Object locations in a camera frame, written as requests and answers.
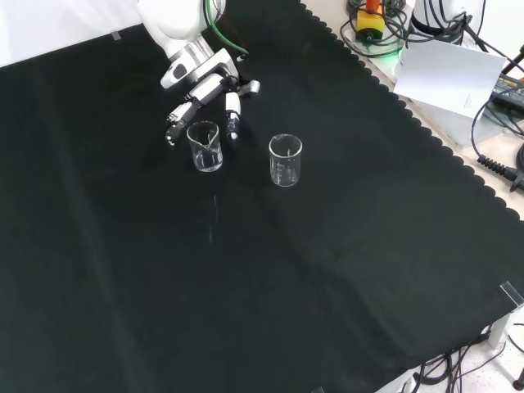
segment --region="silver metal part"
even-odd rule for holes
[[[197,83],[204,79],[207,75],[215,72],[217,69],[222,69],[226,74],[234,76],[238,79],[238,70],[225,48],[216,52],[208,61],[196,68],[190,75],[187,76],[191,83]]]
[[[246,94],[257,94],[260,91],[260,82],[258,80],[252,80],[248,84],[245,84],[238,89],[238,95],[240,97]]]
[[[178,106],[169,114],[167,121],[171,124],[177,124],[191,110],[192,105],[192,102],[185,102]]]
[[[204,37],[199,35],[195,40],[176,52],[169,60],[174,63],[182,56],[190,56],[195,61],[196,66],[201,66],[214,54],[213,49],[207,44]]]
[[[218,74],[207,75],[190,93],[190,98],[197,99],[202,105],[213,101],[224,91],[222,81],[224,78]]]
[[[164,74],[160,84],[164,88],[171,88],[204,65],[213,55],[213,50],[199,35],[170,58],[172,64]]]

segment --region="white wall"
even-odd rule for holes
[[[0,66],[141,23],[137,0],[0,0]]]

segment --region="white paper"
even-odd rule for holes
[[[436,40],[410,43],[395,70],[395,93],[472,119],[490,98],[504,60]]]

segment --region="white table surface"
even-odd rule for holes
[[[340,39],[339,29],[348,20],[348,15],[346,14],[346,0],[301,0],[301,2],[303,2],[315,16],[326,23],[327,27],[332,29],[333,33],[335,33]],[[489,18],[489,16],[486,14],[485,25],[490,26],[495,23],[497,23],[497,20]],[[515,24],[514,26],[515,29],[519,28],[519,24]],[[494,41],[491,39],[490,43],[494,46],[499,46],[496,40]],[[507,52],[506,54],[509,56],[516,56],[519,47],[520,45],[517,47],[517,49],[512,48],[512,51],[515,52],[513,55]],[[393,90],[394,84],[371,61],[364,57],[360,57],[360,59],[364,61],[366,67],[368,67],[373,72],[373,75],[378,77],[380,81],[391,91]],[[431,122],[431,119],[428,119],[425,115],[423,115],[422,112],[409,99],[403,98],[403,101],[406,102],[408,109],[413,112],[414,117],[422,122],[422,126],[431,129],[433,135],[441,139],[444,146],[452,148],[453,145],[445,140],[445,133],[443,130],[439,129],[433,122]],[[485,156],[488,156],[493,160],[497,160],[504,165],[514,167],[517,151],[523,143],[524,138],[519,138],[509,131],[505,131],[502,134],[490,138],[485,142],[478,143],[477,145],[479,150]],[[476,175],[484,179],[487,186],[495,190],[497,197],[503,199],[507,206],[515,210],[520,215],[521,220],[524,220],[524,192],[509,192],[510,182],[496,174],[493,174],[493,172],[490,172],[482,165],[479,165],[477,163],[477,155],[472,148],[464,149],[462,151],[458,151],[453,148],[452,150],[454,150],[454,154],[456,156],[459,156],[464,160],[465,165],[471,166],[475,170]]]

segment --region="black cloth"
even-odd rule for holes
[[[141,26],[0,70],[1,391],[373,392],[524,293],[517,215],[324,25],[227,17],[262,90],[213,174],[165,145],[187,91]],[[304,143],[289,189],[279,133]]]

